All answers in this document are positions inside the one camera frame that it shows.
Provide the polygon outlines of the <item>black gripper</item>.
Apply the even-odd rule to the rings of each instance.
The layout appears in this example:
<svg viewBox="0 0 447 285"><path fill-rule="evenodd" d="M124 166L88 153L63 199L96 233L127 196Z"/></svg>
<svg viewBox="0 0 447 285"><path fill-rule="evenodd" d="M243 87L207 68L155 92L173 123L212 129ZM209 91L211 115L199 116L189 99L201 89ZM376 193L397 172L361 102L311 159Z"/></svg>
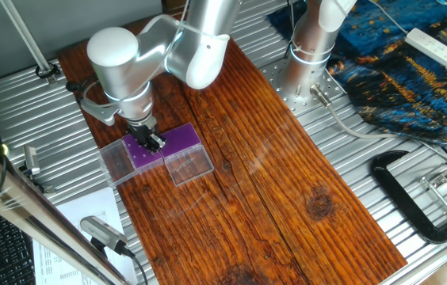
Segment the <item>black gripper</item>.
<svg viewBox="0 0 447 285"><path fill-rule="evenodd" d="M136 139L138 143L142 143L142 147L149 153L159 152L165 145L166 139L158 133L158 124L152 127L147 125L133 126L128 125L128 132Z"/></svg>

